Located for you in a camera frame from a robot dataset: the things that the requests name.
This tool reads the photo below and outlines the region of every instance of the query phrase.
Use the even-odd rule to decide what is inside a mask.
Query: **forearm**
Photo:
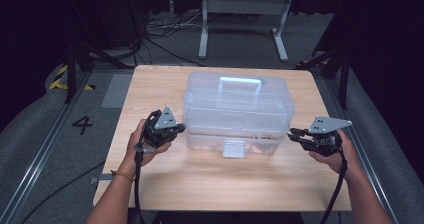
[[[355,223],[392,223],[362,169],[352,166],[349,172],[346,183]]]
[[[133,176],[135,173],[134,161],[124,161],[119,172]],[[105,193],[94,207],[87,223],[127,223],[128,202],[131,194],[132,182],[121,175],[114,175]]]

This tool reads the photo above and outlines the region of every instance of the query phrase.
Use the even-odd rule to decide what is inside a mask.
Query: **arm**
[[[359,165],[352,142],[346,137],[343,131],[338,130],[338,133],[342,138],[343,153],[347,160],[348,169],[345,180],[349,190],[355,223],[392,223],[389,215],[378,200],[371,183]],[[324,157],[316,152],[309,152],[309,155],[318,162],[328,164],[333,171],[339,172],[342,160],[339,154]]]
[[[125,173],[129,176],[135,176],[135,150],[136,145],[140,139],[141,129],[144,125],[144,120],[141,120],[137,129],[131,133],[130,140],[127,146],[127,152],[124,160],[118,168],[119,172]],[[156,150],[155,153],[143,154],[143,162],[141,166],[149,163],[156,154],[165,152],[171,146],[171,143],[166,143]],[[90,216],[87,219],[89,223],[127,223],[128,202],[131,194],[132,181],[122,175],[114,175],[112,181],[107,187],[105,193],[100,198],[97,205],[94,207]]]

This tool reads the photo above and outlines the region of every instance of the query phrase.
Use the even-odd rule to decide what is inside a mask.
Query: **bracelet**
[[[132,177],[132,176],[130,176],[128,174],[125,174],[123,172],[120,172],[120,171],[110,170],[110,172],[112,172],[112,176],[115,176],[115,174],[118,174],[118,175],[121,175],[121,176],[127,178],[130,182],[133,182],[135,180],[134,177]]]

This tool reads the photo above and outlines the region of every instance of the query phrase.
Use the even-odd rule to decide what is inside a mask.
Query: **wrist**
[[[135,176],[135,161],[134,157],[132,158],[124,158],[121,165],[118,168],[118,171],[126,173],[130,176]]]
[[[348,164],[348,169],[346,171],[344,179],[349,184],[351,182],[354,182],[354,181],[361,179],[361,177],[364,176],[364,175],[365,174],[364,174],[364,172],[362,171],[362,168],[359,165],[352,164],[352,165],[349,166],[349,164]]]

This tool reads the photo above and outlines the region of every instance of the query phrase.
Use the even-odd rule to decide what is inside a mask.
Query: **cable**
[[[140,53],[137,52],[137,56],[144,63],[144,65],[147,65],[147,63],[144,61],[144,59],[140,56]]]
[[[80,41],[80,43],[82,45],[84,45],[86,48],[88,48],[89,50],[91,50],[92,52],[96,53],[102,59],[104,59],[104,60],[112,63],[113,65],[115,65],[118,68],[121,68],[121,69],[133,69],[134,68],[133,66],[128,66],[128,65],[126,65],[126,64],[124,64],[124,63],[122,63],[122,62],[120,62],[120,61],[118,61],[116,59],[114,59],[109,54],[101,51],[100,49],[98,49],[95,46],[90,45],[89,43],[85,43],[85,42],[82,42],[82,41]]]
[[[54,191],[52,194],[48,195],[46,198],[44,198],[44,200],[42,200],[37,206],[35,206],[31,210],[31,212],[23,219],[23,221],[21,222],[21,224],[25,223],[32,216],[32,214],[34,214],[34,212],[37,211],[38,208],[40,208],[45,202],[47,202],[50,198],[52,198],[58,192],[60,192],[61,190],[63,190],[67,186],[71,185],[72,183],[74,183],[75,181],[77,181],[78,179],[80,179],[81,177],[87,175],[89,172],[91,172],[91,171],[97,169],[98,167],[100,167],[101,165],[105,164],[105,162],[106,161],[100,162],[96,166],[90,168],[88,171],[85,171],[84,173],[78,175],[77,177],[75,177],[74,179],[72,179],[71,181],[69,181],[68,183],[66,183],[65,185],[63,185],[62,187],[60,187],[59,189],[57,189],[56,191]]]
[[[146,40],[147,40],[147,41],[149,41],[150,43],[152,43],[153,45],[155,45],[155,46],[159,47],[160,49],[164,50],[165,52],[167,52],[167,53],[169,53],[169,54],[173,55],[174,57],[177,57],[177,58],[179,58],[179,59],[181,59],[181,60],[184,60],[184,61],[188,61],[188,62],[190,62],[190,63],[195,63],[195,64],[197,64],[197,65],[199,65],[199,66],[201,66],[201,67],[205,67],[205,65],[203,65],[203,64],[200,64],[200,63],[198,63],[198,62],[195,62],[195,61],[192,61],[192,60],[186,59],[186,58],[184,58],[184,57],[180,57],[180,56],[175,55],[174,53],[172,53],[172,52],[170,52],[170,51],[166,50],[165,48],[161,47],[160,45],[156,44],[155,42],[153,42],[153,41],[152,41],[152,40],[150,40],[149,38],[146,38]]]
[[[133,49],[133,50],[130,50],[129,52],[127,52],[127,53],[116,55],[116,56],[111,56],[111,57],[116,59],[116,60],[121,60],[121,59],[124,59],[126,57],[133,55],[136,51],[138,51],[138,50]],[[93,61],[106,62],[106,60],[104,60],[103,58],[97,57],[97,56],[90,56],[90,57]]]
[[[343,148],[340,147],[338,151],[340,153],[340,156],[342,157],[342,165],[340,167],[339,179],[337,180],[336,189],[334,190],[333,195],[331,196],[330,203],[328,203],[328,207],[321,220],[321,224],[324,224],[327,221],[328,217],[330,216],[331,209],[333,209],[334,202],[336,201],[337,195],[339,195],[340,189],[343,184],[343,178],[347,171],[347,161],[343,154]]]
[[[145,224],[145,221],[143,219],[143,216],[141,215],[141,208],[140,208],[140,198],[139,198],[139,187],[140,187],[140,169],[141,169],[141,162],[143,161],[143,138],[144,138],[144,130],[146,129],[146,124],[148,120],[150,120],[153,117],[153,113],[150,113],[149,117],[147,117],[146,121],[143,124],[143,128],[141,129],[140,133],[140,140],[138,141],[137,145],[134,147],[136,149],[134,161],[135,161],[135,178],[134,178],[134,204],[135,204],[135,210],[138,213],[138,223]]]
[[[135,52],[133,54],[133,58],[134,58],[134,67],[137,67],[138,64],[137,64],[137,58],[135,57]]]
[[[87,33],[88,37],[94,43],[94,45],[96,45],[97,47],[99,47],[99,45],[95,41],[94,37],[91,35],[90,30],[88,29],[87,23],[85,23],[84,18],[82,18],[81,13],[78,11],[78,8],[77,8],[77,6],[74,3],[74,0],[69,0],[69,1],[71,2],[74,11],[77,13],[77,15],[78,15],[78,17],[79,17],[82,25],[84,26],[84,29],[86,30],[86,33]]]
[[[337,212],[337,215],[339,216],[339,224],[342,224],[342,213]]]
[[[200,27],[199,25],[196,25],[195,23],[197,23],[197,21],[200,19],[201,14],[202,12],[199,12],[194,16],[189,16],[185,20],[183,20],[183,16],[181,15],[179,18],[179,21],[174,22],[176,18],[172,18],[166,24],[164,24],[162,20],[165,18],[150,20],[147,22],[145,26],[145,35],[148,35],[149,38],[170,37],[180,30],[186,30],[193,26]],[[149,24],[149,22],[156,22],[156,21],[159,21],[159,24]],[[149,31],[159,31],[159,30],[163,30],[161,34],[149,33]]]

